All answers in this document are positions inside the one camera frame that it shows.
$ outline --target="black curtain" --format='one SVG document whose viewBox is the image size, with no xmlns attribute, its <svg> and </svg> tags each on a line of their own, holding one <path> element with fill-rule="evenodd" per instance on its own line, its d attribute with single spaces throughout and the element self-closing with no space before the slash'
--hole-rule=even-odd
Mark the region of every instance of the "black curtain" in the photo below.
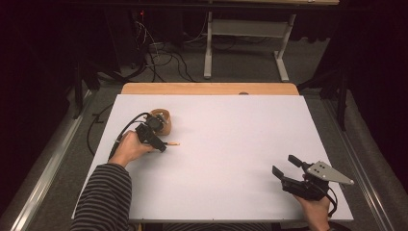
<svg viewBox="0 0 408 231">
<path fill-rule="evenodd" d="M 0 213 L 4 213 L 69 106 L 73 62 L 50 2 L 3 1 Z"/>
</svg>

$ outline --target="finger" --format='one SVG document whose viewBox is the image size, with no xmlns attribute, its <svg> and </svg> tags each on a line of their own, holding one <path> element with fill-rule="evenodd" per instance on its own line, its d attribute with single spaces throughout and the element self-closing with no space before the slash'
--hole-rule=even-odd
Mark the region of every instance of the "finger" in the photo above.
<svg viewBox="0 0 408 231">
<path fill-rule="evenodd" d="M 150 152 L 153 151 L 155 148 L 152 145 L 148 145 L 148 144 L 143 144 L 143 151 L 144 152 Z"/>
</svg>

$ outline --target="striped sleeve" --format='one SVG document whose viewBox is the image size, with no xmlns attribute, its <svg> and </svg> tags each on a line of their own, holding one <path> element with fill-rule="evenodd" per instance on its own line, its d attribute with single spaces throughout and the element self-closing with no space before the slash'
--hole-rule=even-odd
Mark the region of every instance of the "striped sleeve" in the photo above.
<svg viewBox="0 0 408 231">
<path fill-rule="evenodd" d="M 78 201 L 70 230 L 128 230 L 132 181 L 122 166 L 96 167 Z"/>
</svg>

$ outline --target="cable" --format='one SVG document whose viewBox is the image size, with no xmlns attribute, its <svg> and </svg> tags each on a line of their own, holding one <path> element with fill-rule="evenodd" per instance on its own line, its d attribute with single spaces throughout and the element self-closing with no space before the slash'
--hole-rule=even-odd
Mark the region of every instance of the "cable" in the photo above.
<svg viewBox="0 0 408 231">
<path fill-rule="evenodd" d="M 92 126 L 94 123 L 96 123 L 97 120 L 99 120 L 99 117 L 102 116 L 102 114 L 108 110 L 109 108 L 111 108 L 113 106 L 113 103 L 108 105 L 106 108 L 104 108 L 99 114 L 93 114 L 93 116 L 95 116 L 95 118 L 93 119 L 93 122 L 90 124 L 88 132 L 87 132 L 87 146 L 88 146 L 88 150 L 90 152 L 90 154 L 92 154 L 92 156 L 95 156 L 95 152 L 92 150 L 92 148 L 90 147 L 90 143 L 89 143 L 89 134 L 90 134 L 90 130 L 92 129 Z"/>
</svg>

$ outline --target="wrist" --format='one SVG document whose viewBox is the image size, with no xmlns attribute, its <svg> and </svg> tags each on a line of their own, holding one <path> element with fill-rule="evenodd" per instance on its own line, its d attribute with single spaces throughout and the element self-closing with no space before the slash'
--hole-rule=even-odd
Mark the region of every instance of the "wrist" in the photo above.
<svg viewBox="0 0 408 231">
<path fill-rule="evenodd" d="M 126 167 L 129 164 L 130 161 L 127 160 L 127 158 L 121 157 L 119 155 L 114 155 L 109 161 L 109 164 L 117 164 L 122 167 Z"/>
</svg>

